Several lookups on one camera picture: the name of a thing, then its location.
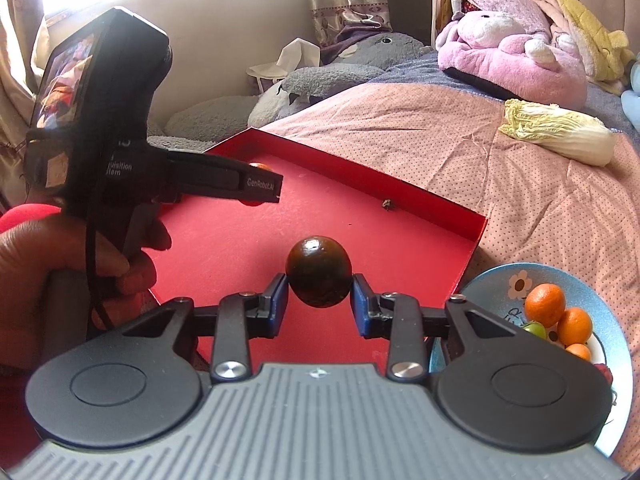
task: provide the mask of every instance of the wall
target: wall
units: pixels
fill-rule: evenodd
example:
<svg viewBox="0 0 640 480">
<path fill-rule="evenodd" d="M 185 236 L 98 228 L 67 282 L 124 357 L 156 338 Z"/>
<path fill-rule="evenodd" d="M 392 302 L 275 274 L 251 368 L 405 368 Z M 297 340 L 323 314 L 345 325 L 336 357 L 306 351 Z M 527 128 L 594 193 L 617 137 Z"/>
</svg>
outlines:
<svg viewBox="0 0 640 480">
<path fill-rule="evenodd" d="M 314 41 L 308 0 L 118 0 L 50 28 L 52 47 L 112 5 L 127 7 L 170 37 L 174 65 L 154 98 L 152 117 L 221 95 L 247 95 L 249 66 L 275 61 L 296 37 Z"/>
</svg>

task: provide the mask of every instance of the mandarin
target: mandarin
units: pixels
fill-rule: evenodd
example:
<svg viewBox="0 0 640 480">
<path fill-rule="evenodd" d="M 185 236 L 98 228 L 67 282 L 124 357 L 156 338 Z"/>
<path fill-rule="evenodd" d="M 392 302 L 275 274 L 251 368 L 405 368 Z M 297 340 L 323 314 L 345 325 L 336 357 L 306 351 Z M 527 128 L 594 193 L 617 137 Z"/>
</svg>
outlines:
<svg viewBox="0 0 640 480">
<path fill-rule="evenodd" d="M 254 168 L 260 168 L 261 170 L 271 171 L 271 168 L 266 164 L 261 162 L 250 162 L 249 166 L 253 166 Z M 249 207 L 258 207 L 262 205 L 264 202 L 252 202 L 251 200 L 238 200 L 239 203 L 247 205 Z"/>
<path fill-rule="evenodd" d="M 585 359 L 586 361 L 591 361 L 591 350 L 589 350 L 586 345 L 576 343 L 573 345 L 569 345 L 567 348 L 565 348 L 565 350 L 575 356 Z"/>
<path fill-rule="evenodd" d="M 593 333 L 593 323 L 589 314 L 583 309 L 572 306 L 562 313 L 556 332 L 563 345 L 586 343 Z"/>
<path fill-rule="evenodd" d="M 530 321 L 542 323 L 545 328 L 555 325 L 566 301 L 562 289 L 553 283 L 542 283 L 535 287 L 524 300 L 524 315 Z"/>
</svg>

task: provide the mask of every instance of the hand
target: hand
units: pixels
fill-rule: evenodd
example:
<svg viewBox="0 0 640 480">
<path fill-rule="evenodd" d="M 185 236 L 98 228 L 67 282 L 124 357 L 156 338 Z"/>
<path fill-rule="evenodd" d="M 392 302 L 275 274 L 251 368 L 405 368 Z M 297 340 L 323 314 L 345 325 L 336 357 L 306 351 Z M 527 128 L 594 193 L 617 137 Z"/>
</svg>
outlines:
<svg viewBox="0 0 640 480">
<path fill-rule="evenodd" d="M 39 306 L 47 277 L 52 270 L 84 270 L 84 236 L 84 222 L 60 214 L 0 234 L 0 364 L 32 368 L 38 363 L 44 331 Z M 159 221 L 149 229 L 144 245 L 161 251 L 171 247 Z M 141 251 L 129 262 L 98 234 L 95 262 L 97 275 L 116 278 L 124 295 L 105 302 L 114 324 L 138 316 L 142 292 L 156 282 L 149 256 Z"/>
</svg>

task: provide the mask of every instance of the device screen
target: device screen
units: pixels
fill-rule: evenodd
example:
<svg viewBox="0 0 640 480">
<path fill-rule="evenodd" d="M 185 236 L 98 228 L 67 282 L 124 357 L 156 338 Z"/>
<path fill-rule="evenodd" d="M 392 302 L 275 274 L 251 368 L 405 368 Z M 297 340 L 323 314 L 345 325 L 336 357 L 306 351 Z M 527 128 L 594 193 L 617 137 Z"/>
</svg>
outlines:
<svg viewBox="0 0 640 480">
<path fill-rule="evenodd" d="M 82 74 L 91 63 L 96 40 L 92 33 L 54 58 L 36 102 L 37 128 L 67 126 L 76 118 Z"/>
</svg>

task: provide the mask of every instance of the dark round fruit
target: dark round fruit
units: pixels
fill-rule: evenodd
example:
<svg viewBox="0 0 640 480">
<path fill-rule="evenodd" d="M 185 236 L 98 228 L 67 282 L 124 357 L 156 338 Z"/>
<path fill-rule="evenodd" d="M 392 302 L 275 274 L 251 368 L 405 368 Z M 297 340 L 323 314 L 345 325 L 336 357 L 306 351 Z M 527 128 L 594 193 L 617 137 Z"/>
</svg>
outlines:
<svg viewBox="0 0 640 480">
<path fill-rule="evenodd" d="M 311 236 L 295 244 L 287 257 L 286 272 L 291 290 L 309 306 L 334 306 L 351 290 L 349 255 L 326 236 Z"/>
</svg>

